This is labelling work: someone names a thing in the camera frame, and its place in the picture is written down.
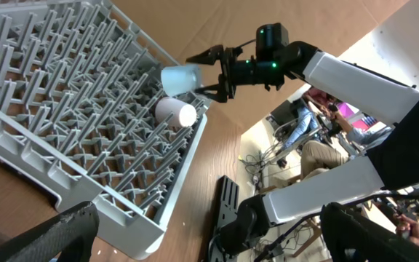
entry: cup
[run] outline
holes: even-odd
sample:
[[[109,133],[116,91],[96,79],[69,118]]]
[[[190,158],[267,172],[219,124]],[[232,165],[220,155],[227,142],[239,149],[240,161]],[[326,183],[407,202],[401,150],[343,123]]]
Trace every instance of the cup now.
[[[155,117],[162,122],[173,112],[174,116],[169,120],[171,127],[190,127],[196,121],[195,108],[175,98],[162,98],[155,108]]]
[[[161,71],[161,82],[167,96],[190,92],[201,86],[201,71],[197,65],[168,66]]]

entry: cardboard backdrop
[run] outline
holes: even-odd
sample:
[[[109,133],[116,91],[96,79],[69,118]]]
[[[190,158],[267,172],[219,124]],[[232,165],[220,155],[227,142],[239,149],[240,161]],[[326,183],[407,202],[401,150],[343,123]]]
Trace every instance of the cardboard backdrop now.
[[[290,41],[301,40],[340,55],[408,0],[113,0],[161,47],[184,63],[187,57],[224,44],[235,47],[255,38],[266,23],[280,22]],[[241,59],[255,54],[244,48]],[[219,64],[202,66],[204,84],[214,84]],[[213,103],[243,131],[284,102],[303,83],[286,79],[280,91],[240,86],[236,99]]]

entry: table surface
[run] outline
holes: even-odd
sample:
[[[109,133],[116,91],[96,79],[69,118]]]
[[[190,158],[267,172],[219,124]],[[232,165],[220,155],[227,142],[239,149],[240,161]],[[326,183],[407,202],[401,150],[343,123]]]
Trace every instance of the table surface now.
[[[235,180],[240,128],[217,108],[208,122],[164,235],[161,247],[147,261],[201,261],[210,234],[216,181]],[[0,163],[0,233],[15,237],[56,215],[53,197]],[[96,238],[91,261],[133,261]]]

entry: blue jeans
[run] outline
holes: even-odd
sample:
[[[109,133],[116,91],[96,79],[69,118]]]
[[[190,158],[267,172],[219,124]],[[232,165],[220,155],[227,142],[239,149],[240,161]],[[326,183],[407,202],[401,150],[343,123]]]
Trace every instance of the blue jeans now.
[[[285,142],[285,144],[282,146],[281,150],[285,150],[289,148],[295,141],[303,135],[303,133],[306,132],[308,129],[308,126],[310,126],[310,129],[313,130],[318,127],[318,123],[316,122],[316,119],[314,117],[314,113],[310,111],[306,106],[302,106],[299,109],[297,109],[298,112],[298,125],[295,128],[295,130],[290,134],[289,138]]]

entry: dishwasher tray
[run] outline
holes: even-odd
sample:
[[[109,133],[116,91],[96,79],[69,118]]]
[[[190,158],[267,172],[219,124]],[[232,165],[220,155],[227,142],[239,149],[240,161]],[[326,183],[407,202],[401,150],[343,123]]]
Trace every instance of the dishwasher tray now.
[[[0,160],[57,197],[95,203],[98,236],[134,259],[159,247],[206,124],[153,117],[176,66],[109,0],[0,0]]]

